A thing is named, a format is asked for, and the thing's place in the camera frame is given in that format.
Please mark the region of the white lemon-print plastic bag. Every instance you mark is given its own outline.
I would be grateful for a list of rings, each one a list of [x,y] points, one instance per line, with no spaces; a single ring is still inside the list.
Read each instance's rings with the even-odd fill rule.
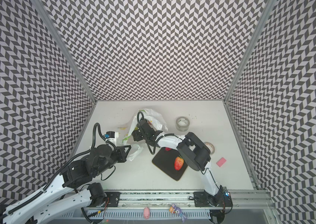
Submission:
[[[152,109],[140,109],[130,122],[117,129],[118,146],[130,146],[127,160],[133,161],[144,149],[154,155],[156,139],[167,132],[167,124],[162,115]]]

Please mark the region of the red fake strawberry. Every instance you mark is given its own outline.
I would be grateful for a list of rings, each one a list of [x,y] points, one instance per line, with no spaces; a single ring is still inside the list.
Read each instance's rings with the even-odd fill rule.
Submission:
[[[175,162],[174,162],[174,169],[179,171],[182,169],[183,165],[184,165],[184,159],[180,156],[175,158]]]

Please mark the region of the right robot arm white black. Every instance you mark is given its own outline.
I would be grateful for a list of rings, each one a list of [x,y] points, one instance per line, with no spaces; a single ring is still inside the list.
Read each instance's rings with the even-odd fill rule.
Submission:
[[[180,180],[187,167],[199,172],[204,190],[194,192],[189,198],[196,207],[233,207],[230,192],[217,184],[211,172],[210,149],[194,133],[185,136],[164,133],[154,130],[147,119],[138,118],[132,135],[134,141],[146,142],[154,155],[152,163],[172,179]]]

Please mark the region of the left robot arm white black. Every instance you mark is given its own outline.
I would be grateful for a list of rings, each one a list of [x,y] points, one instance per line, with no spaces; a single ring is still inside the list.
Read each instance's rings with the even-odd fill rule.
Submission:
[[[93,178],[127,160],[131,146],[103,144],[75,155],[50,181],[12,205],[0,205],[0,224],[46,224],[77,208],[97,207],[106,193]]]

